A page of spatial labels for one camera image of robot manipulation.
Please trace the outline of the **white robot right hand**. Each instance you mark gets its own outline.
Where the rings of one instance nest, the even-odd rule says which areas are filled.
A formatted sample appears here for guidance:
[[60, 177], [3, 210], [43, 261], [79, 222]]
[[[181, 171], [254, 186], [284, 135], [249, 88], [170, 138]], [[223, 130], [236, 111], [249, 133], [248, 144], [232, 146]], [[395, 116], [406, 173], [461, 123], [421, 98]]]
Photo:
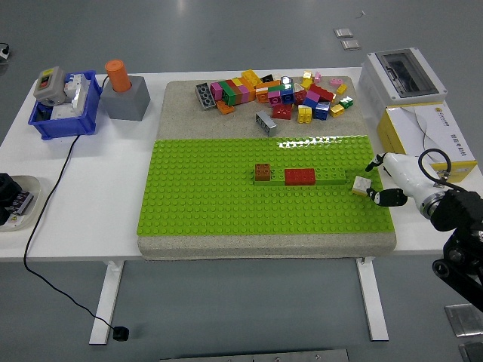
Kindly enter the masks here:
[[434, 186], [435, 182], [423, 174], [417, 156], [391, 152], [378, 154], [374, 156], [365, 171], [369, 172], [380, 165], [385, 168], [402, 193], [413, 198], [421, 210], [426, 205], [428, 198], [435, 198], [442, 193], [440, 188]]

